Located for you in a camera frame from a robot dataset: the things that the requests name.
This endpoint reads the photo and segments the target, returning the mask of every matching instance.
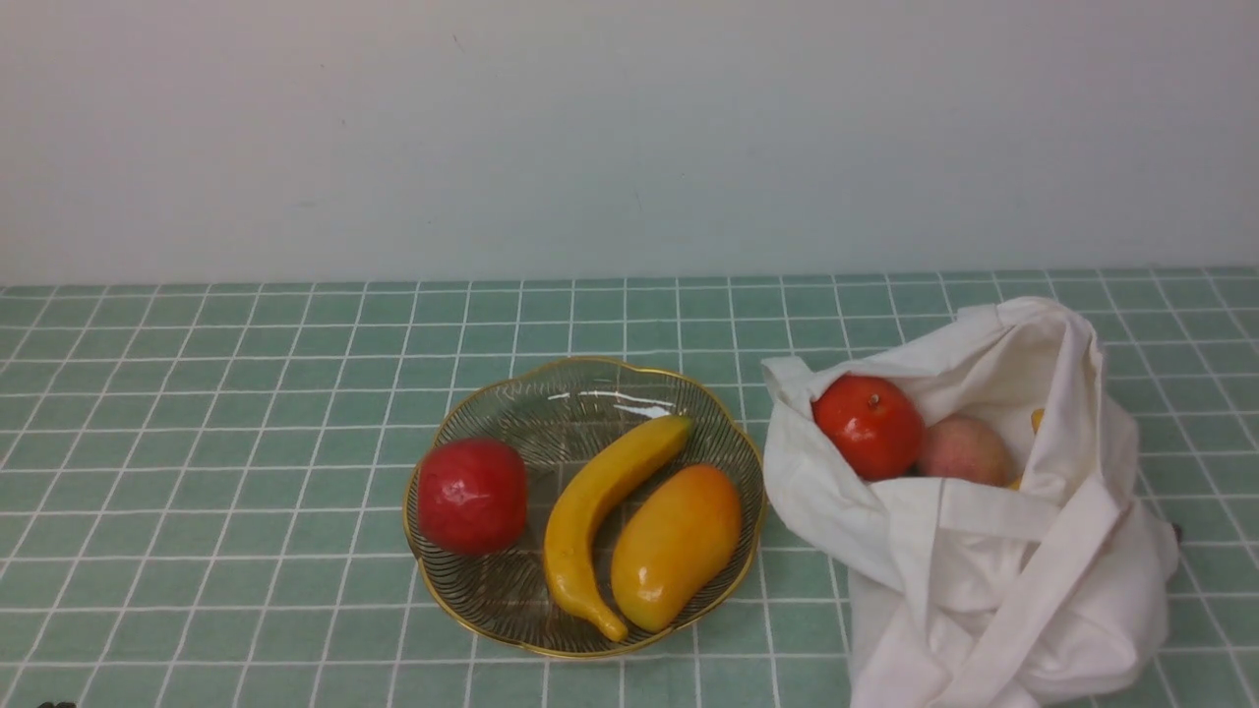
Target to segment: gold rim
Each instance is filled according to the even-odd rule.
[[[433,433],[433,440],[434,441],[438,440],[442,436],[442,432],[446,430],[446,427],[451,423],[451,421],[454,420],[456,414],[458,414],[460,411],[462,411],[466,406],[468,406],[470,403],[472,403],[475,399],[480,398],[481,396],[486,396],[486,394],[488,394],[490,392],[492,392],[492,391],[495,391],[497,388],[502,388],[505,385],[510,385],[510,384],[525,380],[525,379],[528,379],[528,378],[530,378],[533,375],[536,375],[539,373],[546,372],[546,370],[556,368],[556,367],[563,367],[565,364],[572,364],[574,362],[598,362],[598,363],[603,363],[603,364],[611,364],[611,365],[619,367],[622,369],[628,369],[628,370],[632,370],[632,372],[636,372],[636,373],[641,373],[641,374],[656,374],[656,375],[674,378],[674,379],[682,380],[682,382],[686,382],[686,383],[696,387],[705,396],[708,396],[713,401],[713,403],[716,404],[716,409],[725,418],[726,423],[729,423],[730,427],[735,431],[735,433],[738,433],[738,436],[742,437],[744,440],[744,442],[748,443],[748,447],[752,448],[753,456],[757,459],[757,465],[760,466],[760,467],[764,467],[764,457],[760,454],[760,448],[757,447],[757,442],[752,438],[750,435],[748,435],[747,431],[744,431],[739,426],[739,423],[734,418],[734,416],[730,414],[730,409],[726,408],[725,403],[720,398],[718,398],[716,396],[714,396],[713,392],[709,391],[708,387],[705,387],[703,383],[700,383],[700,382],[697,382],[697,380],[695,380],[695,379],[692,379],[692,378],[690,378],[690,377],[687,377],[685,374],[680,374],[677,372],[670,372],[667,369],[657,369],[657,368],[653,368],[653,367],[636,367],[633,364],[628,364],[626,362],[622,362],[621,359],[613,359],[611,357],[565,357],[563,359],[556,359],[554,362],[548,362],[548,363],[545,363],[545,364],[543,364],[540,367],[535,367],[535,368],[533,368],[533,369],[530,369],[530,370],[528,370],[528,372],[525,372],[525,373],[522,373],[522,374],[520,374],[517,377],[507,378],[507,379],[504,379],[501,382],[492,383],[490,385],[478,388],[477,391],[473,391],[462,402],[460,402],[458,406],[456,406],[454,408],[452,408],[451,412],[447,413],[444,418],[442,418],[442,423],[437,427],[437,432]],[[473,625],[472,622],[468,622],[467,620],[463,619],[462,615],[460,615],[458,612],[456,612],[454,608],[451,607],[446,602],[446,600],[441,596],[441,593],[437,592],[437,588],[433,587],[433,581],[432,581],[432,578],[428,574],[428,568],[424,566],[423,554],[419,552],[418,543],[415,542],[415,529],[412,525],[412,514],[410,514],[409,505],[407,504],[408,496],[410,495],[410,488],[415,484],[415,477],[419,475],[419,464],[422,461],[423,461],[423,457],[421,457],[421,460],[415,462],[415,466],[412,469],[412,472],[410,472],[410,479],[407,482],[407,490],[403,493],[402,517],[403,517],[403,529],[404,529],[404,533],[407,534],[407,545],[410,547],[410,553],[412,553],[412,556],[415,557],[415,562],[419,566],[419,576],[421,576],[421,578],[424,580],[424,587],[428,590],[428,593],[431,596],[433,596],[433,600],[437,602],[438,607],[441,607],[447,615],[449,615],[456,622],[458,622],[466,630],[468,630],[468,631],[471,631],[471,632],[473,632],[476,635],[483,636],[486,639],[491,639],[494,641],[497,641],[497,642],[501,642],[501,644],[506,644],[509,646],[517,646],[520,649],[525,649],[528,651],[533,651],[534,654],[539,654],[539,655],[543,655],[543,656],[550,656],[550,658],[555,658],[555,659],[607,659],[608,656],[619,656],[622,654],[630,654],[630,653],[637,651],[640,649],[643,649],[646,646],[651,646],[652,644],[656,644],[657,641],[661,641],[661,640],[669,637],[670,635],[672,635],[672,634],[675,634],[677,631],[681,631],[681,630],[684,630],[686,627],[690,627],[695,622],[700,621],[705,615],[708,615],[709,612],[711,612],[713,610],[715,610],[716,607],[719,607],[731,595],[734,595],[734,591],[737,591],[739,588],[739,586],[743,585],[743,581],[747,580],[748,573],[752,571],[752,566],[757,561],[755,549],[757,549],[757,547],[760,545],[760,533],[762,533],[762,529],[764,527],[765,514],[768,513],[768,509],[769,509],[768,495],[765,493],[764,484],[762,482],[760,494],[759,494],[759,506],[760,508],[757,511],[757,523],[755,523],[755,525],[752,529],[752,552],[748,553],[748,558],[747,558],[747,561],[744,561],[743,568],[739,569],[739,574],[735,576],[734,581],[730,582],[730,587],[728,587],[721,595],[719,595],[715,600],[713,600],[713,602],[709,602],[706,606],[704,606],[704,608],[696,611],[695,615],[690,620],[687,620],[687,621],[685,621],[685,622],[682,622],[682,624],[680,624],[680,625],[677,625],[675,627],[669,627],[669,629],[666,629],[663,631],[656,632],[656,634],[651,635],[650,637],[647,637],[645,640],[641,640],[641,641],[637,641],[635,644],[628,644],[628,645],[624,645],[624,646],[618,646],[616,649],[609,649],[609,650],[606,650],[606,651],[584,651],[584,653],[556,651],[556,650],[553,650],[553,649],[545,649],[543,646],[529,644],[526,641],[519,641],[519,640],[515,640],[515,639],[510,639],[510,637],[506,637],[506,636],[502,636],[502,635],[487,631],[485,629],[481,629],[481,627]]]

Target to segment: apple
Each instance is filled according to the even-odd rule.
[[[434,447],[419,462],[419,533],[451,553],[510,548],[525,533],[529,479],[510,445],[471,437]]]
[[[918,471],[929,477],[1006,486],[1013,477],[1015,460],[988,423],[954,413],[927,428]]]
[[[844,374],[813,402],[813,422],[865,481],[899,477],[923,446],[923,418],[890,380]]]

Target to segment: green tile tablecloth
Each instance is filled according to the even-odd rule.
[[[777,519],[694,631],[569,664],[433,605],[405,480],[452,404],[567,354],[690,374],[759,441],[760,359],[825,367],[1021,295],[1095,324],[1142,494],[1186,533],[1167,648],[1079,705],[1255,705],[1255,268],[4,288],[0,704],[845,705],[845,572]]]

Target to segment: white wall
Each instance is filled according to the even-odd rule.
[[[1259,261],[1255,0],[9,0],[0,282]]]

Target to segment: peach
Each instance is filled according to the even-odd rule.
[[[1006,486],[1015,460],[997,431],[983,421],[954,413],[927,428],[918,471],[929,477],[956,477]]]

